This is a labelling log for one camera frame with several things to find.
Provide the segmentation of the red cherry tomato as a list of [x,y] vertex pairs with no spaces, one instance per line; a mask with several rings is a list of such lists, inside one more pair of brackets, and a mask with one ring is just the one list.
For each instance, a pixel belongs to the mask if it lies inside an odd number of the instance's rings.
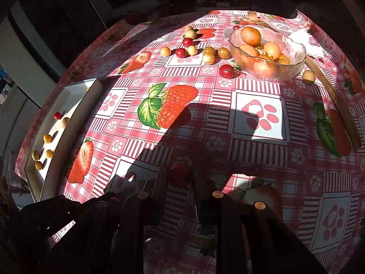
[[60,120],[62,118],[62,114],[60,112],[55,112],[54,118],[55,120]]
[[169,171],[169,183],[180,189],[190,184],[191,171],[186,163],[180,163],[171,167]]
[[224,79],[232,79],[235,77],[235,69],[229,64],[224,64],[219,68],[219,75]]

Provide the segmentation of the pale longan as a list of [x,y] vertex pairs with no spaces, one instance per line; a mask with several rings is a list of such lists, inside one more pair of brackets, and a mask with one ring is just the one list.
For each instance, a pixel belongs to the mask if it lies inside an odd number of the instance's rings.
[[34,161],[38,161],[40,159],[40,152],[38,152],[37,150],[33,151],[31,157]]
[[305,70],[302,74],[302,81],[306,84],[306,85],[311,85],[314,84],[316,80],[316,76],[315,73],[313,73],[313,71],[311,70]]

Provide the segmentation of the yellow cherry tomato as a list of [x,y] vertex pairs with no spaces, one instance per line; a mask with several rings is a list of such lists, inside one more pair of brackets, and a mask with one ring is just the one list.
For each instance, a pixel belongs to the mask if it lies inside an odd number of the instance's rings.
[[52,158],[53,157],[53,151],[52,150],[46,150],[45,154],[46,154],[47,158]]

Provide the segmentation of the brown kiwi fruit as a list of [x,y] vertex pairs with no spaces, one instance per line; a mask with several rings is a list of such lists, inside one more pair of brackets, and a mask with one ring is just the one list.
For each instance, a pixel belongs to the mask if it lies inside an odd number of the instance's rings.
[[70,120],[70,118],[68,118],[68,117],[65,117],[65,118],[63,118],[62,119],[62,121],[61,121],[61,127],[63,128],[63,129],[65,129],[66,128],[66,126],[68,125],[68,123],[69,123],[69,120]]

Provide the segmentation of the large yellow tomato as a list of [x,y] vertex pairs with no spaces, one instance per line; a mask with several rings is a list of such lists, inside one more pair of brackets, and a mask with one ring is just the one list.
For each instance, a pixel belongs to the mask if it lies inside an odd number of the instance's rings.
[[43,164],[42,164],[42,162],[41,162],[41,161],[36,161],[36,162],[35,162],[35,168],[36,168],[37,170],[42,170],[42,169],[43,169]]

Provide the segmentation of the red strawberry print tablecloth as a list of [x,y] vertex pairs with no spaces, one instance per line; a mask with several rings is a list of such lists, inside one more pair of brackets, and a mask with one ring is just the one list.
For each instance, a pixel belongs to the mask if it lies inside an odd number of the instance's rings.
[[199,48],[227,47],[244,11],[182,14],[132,27],[119,22],[66,71],[34,120],[16,162],[24,176],[30,146],[61,90],[111,77],[82,131],[93,154],[82,183],[61,193],[85,202],[131,175],[141,189],[160,164],[201,162],[235,199],[266,197],[327,273],[363,273],[364,150],[352,150],[338,110],[320,82],[284,82],[242,72],[224,79],[225,60],[160,56],[195,27]]

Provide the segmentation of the white shallow tray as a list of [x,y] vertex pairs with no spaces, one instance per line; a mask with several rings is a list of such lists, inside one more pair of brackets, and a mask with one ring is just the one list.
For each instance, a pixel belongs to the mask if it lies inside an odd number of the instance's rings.
[[[39,161],[42,162],[43,169],[35,168],[35,161],[31,156],[25,161],[24,171],[34,201],[39,202],[58,195],[63,169],[71,150],[103,92],[103,85],[98,79],[84,80],[66,85],[50,106],[30,148],[30,153],[35,150],[40,152]],[[55,120],[55,112],[62,114],[60,120]],[[70,120],[63,129],[61,121],[65,117]],[[45,134],[53,137],[50,144],[44,143]],[[46,150],[53,151],[52,158],[46,157]]]

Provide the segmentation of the pale longan beside bowl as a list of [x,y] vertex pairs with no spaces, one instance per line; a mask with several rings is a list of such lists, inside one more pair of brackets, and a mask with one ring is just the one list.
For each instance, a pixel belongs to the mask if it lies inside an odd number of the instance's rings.
[[316,80],[316,76],[315,73],[313,73],[313,71],[311,70],[305,70],[302,74],[302,81],[306,84],[306,85],[311,85],[314,84]]

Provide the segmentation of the wooden stick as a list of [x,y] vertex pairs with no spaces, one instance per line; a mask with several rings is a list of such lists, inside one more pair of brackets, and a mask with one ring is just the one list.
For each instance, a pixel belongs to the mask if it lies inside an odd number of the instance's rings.
[[305,76],[303,82],[306,84],[314,84],[315,79],[318,79],[322,83],[340,114],[345,129],[347,130],[352,149],[357,152],[362,147],[362,141],[354,118],[341,95],[337,92],[335,87],[331,84],[326,75],[315,62],[315,59],[323,59],[323,54],[316,46],[310,45],[310,35],[305,29],[300,29],[292,33],[289,38],[293,42],[301,44],[306,48],[304,63],[309,68],[310,72],[304,73]]

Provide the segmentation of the white crumpled tissue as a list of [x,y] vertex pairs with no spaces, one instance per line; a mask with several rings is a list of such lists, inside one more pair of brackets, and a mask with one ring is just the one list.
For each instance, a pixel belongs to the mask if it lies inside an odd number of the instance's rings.
[[289,38],[293,40],[293,42],[302,44],[306,48],[306,53],[308,56],[316,59],[324,58],[322,48],[310,43],[310,34],[308,34],[306,30],[300,29],[289,35]]

